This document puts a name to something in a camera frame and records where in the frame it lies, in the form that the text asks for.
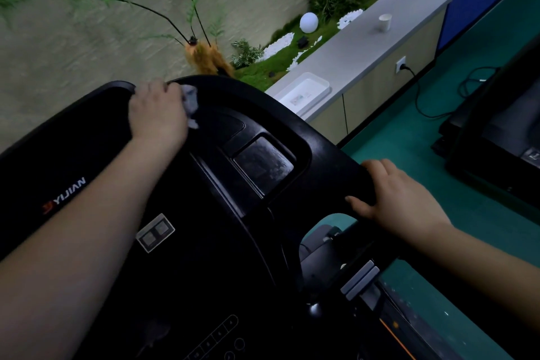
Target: textured wall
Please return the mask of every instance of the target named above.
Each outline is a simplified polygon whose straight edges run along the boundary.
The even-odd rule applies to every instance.
[[[189,37],[186,0],[134,1],[167,14]],[[305,11],[306,0],[200,0],[206,26],[220,6],[226,13],[220,46],[229,56],[230,42],[241,37],[254,45],[267,43],[274,30]],[[125,5],[92,5],[76,17],[64,0],[21,6],[12,30],[0,23],[0,151],[108,81],[190,74],[176,42],[139,39],[160,33],[174,29],[158,16]]]

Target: white gravel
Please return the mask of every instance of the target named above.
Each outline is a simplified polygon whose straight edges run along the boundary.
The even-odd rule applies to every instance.
[[[338,29],[344,29],[347,27],[347,25],[352,22],[354,19],[356,19],[358,16],[360,16],[364,11],[362,9],[355,10],[353,12],[347,13],[345,16],[343,16],[339,22],[337,23]]]
[[[318,42],[320,42],[322,40],[322,36],[319,36],[319,38],[317,40],[315,40],[315,43],[313,43],[312,46],[309,46],[307,49],[305,49],[304,51],[299,51],[298,54],[296,55],[296,57],[294,57],[293,59],[293,62],[291,63],[291,65],[287,68],[287,71],[291,71],[292,69],[294,69],[296,66],[298,66],[298,59],[300,58],[300,56],[302,54],[304,54],[305,52],[307,52],[307,50],[311,49],[314,45],[316,45]]]
[[[272,57],[278,51],[283,50],[285,47],[290,46],[294,38],[294,33],[287,33],[282,38],[276,40],[270,44],[266,49],[263,50],[262,56],[258,58],[255,63],[260,61],[265,61],[266,59]]]

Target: orange furry decoration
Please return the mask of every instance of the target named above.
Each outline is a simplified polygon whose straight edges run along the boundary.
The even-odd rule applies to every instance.
[[[192,37],[185,48],[187,61],[199,74],[220,74],[234,78],[233,67],[223,58],[216,44],[209,46]]]

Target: hand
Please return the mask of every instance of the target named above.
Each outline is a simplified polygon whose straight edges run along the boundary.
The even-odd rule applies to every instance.
[[[131,97],[129,120],[134,141],[174,153],[187,138],[187,116],[179,84],[161,78],[137,87]]]
[[[377,203],[370,206],[348,196],[345,198],[360,216],[377,222],[380,226],[410,244],[417,244],[440,225],[450,225],[450,220],[433,195],[392,161],[370,160],[362,163],[375,184]]]

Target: gray countertop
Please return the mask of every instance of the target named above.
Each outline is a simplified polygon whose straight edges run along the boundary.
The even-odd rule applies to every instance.
[[[302,73],[313,73],[330,83],[332,91],[305,113],[311,121],[335,98],[354,86],[385,57],[404,43],[408,36],[429,22],[452,0],[378,0],[339,31],[306,60],[287,73],[266,94],[280,100],[286,87]],[[392,15],[388,33],[377,30],[379,16]]]

